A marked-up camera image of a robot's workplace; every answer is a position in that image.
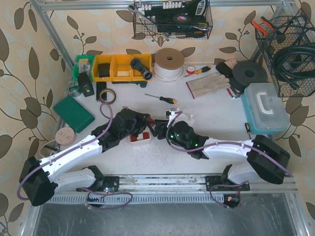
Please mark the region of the white spring tray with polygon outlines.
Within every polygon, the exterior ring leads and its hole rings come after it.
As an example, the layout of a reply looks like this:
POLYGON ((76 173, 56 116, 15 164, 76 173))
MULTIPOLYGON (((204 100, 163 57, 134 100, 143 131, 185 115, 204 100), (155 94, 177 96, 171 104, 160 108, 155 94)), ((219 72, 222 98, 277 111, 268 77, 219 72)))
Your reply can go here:
POLYGON ((129 143, 130 143, 132 146, 146 145, 146 144, 149 144, 149 143, 150 143, 150 141, 151 141, 151 135, 150 135, 150 139, 144 140, 144 139, 143 139, 143 133, 141 133, 141 134, 139 134, 139 136, 137 137, 137 142, 131 142, 131 141, 130 141, 130 136, 129 136, 128 140, 129 140, 129 143))

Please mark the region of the black orange screwdriver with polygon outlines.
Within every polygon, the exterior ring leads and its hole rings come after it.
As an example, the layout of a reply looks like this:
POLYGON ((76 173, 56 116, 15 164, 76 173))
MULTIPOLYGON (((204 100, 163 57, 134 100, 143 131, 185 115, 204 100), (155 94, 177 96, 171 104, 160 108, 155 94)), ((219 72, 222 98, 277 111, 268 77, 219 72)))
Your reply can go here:
POLYGON ((154 96, 154 95, 150 95, 150 94, 145 94, 146 96, 150 96, 150 97, 154 97, 154 98, 158 98, 160 101, 164 101, 168 104, 176 104, 177 100, 173 99, 173 98, 168 98, 168 97, 162 97, 162 96, 154 96))

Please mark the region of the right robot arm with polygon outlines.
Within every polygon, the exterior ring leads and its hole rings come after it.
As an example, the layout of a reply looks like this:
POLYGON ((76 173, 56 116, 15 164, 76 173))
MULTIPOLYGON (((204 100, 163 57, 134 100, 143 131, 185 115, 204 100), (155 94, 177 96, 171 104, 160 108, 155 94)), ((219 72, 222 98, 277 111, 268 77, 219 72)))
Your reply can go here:
POLYGON ((287 168, 289 153, 264 135, 245 141, 222 141, 196 134, 185 121, 152 119, 149 129, 158 139, 166 139, 174 150, 197 160, 235 161, 225 167, 220 183, 214 187, 224 188, 228 183, 237 185, 257 179, 282 184, 285 177, 292 176, 287 168))

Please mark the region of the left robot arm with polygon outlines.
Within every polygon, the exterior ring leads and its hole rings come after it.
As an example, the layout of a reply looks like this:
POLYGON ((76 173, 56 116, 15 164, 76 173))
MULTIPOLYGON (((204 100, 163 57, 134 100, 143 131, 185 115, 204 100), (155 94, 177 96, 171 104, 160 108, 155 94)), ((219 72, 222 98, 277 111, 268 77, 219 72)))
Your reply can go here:
POLYGON ((24 162, 19 178, 19 199, 30 201, 36 207, 49 201, 57 192, 76 188, 96 188, 101 172, 85 168, 78 172, 68 170, 84 160, 116 147, 129 135, 137 136, 148 125, 150 115, 123 108, 109 121, 94 129, 83 140, 57 154, 37 160, 30 157, 24 162))

